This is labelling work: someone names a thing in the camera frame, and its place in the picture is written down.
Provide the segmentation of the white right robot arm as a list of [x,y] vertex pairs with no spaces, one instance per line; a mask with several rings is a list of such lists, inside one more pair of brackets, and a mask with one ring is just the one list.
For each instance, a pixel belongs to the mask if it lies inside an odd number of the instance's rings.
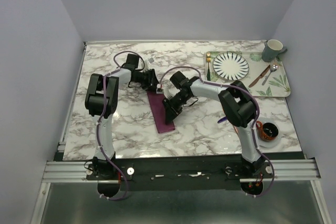
[[241,144],[241,171],[249,178],[259,174],[265,162],[256,140],[255,124],[260,109],[255,98],[247,91],[241,81],[232,84],[219,84],[204,81],[195,76],[187,78],[180,71],[170,77],[170,81],[179,92],[170,98],[164,98],[164,123],[169,124],[182,112],[182,106],[190,98],[202,97],[221,103],[226,119],[237,128]]

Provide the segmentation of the purple satin napkin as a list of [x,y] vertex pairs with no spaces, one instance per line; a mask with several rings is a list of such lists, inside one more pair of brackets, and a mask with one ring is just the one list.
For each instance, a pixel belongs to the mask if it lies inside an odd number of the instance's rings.
[[165,108],[162,102],[165,96],[163,94],[156,94],[155,92],[147,92],[147,96],[157,132],[162,134],[174,131],[174,123],[165,123]]

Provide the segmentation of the purple handled knife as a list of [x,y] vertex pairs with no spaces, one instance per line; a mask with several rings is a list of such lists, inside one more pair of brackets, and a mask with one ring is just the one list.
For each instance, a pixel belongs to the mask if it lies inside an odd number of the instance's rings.
[[223,118],[219,119],[219,120],[217,121],[217,123],[222,123],[222,122],[225,122],[226,120],[227,120],[227,117],[224,116]]

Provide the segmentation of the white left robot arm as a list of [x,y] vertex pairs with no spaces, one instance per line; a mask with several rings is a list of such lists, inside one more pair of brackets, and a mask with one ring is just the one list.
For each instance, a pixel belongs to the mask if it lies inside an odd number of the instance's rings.
[[150,68],[154,59],[144,60],[131,51],[127,54],[125,63],[117,66],[116,70],[105,75],[91,75],[85,98],[85,108],[96,127],[97,146],[92,163],[104,179],[112,179],[117,171],[113,163],[116,151],[112,140],[112,119],[117,110],[119,88],[134,82],[143,90],[156,94],[159,86],[155,70]]

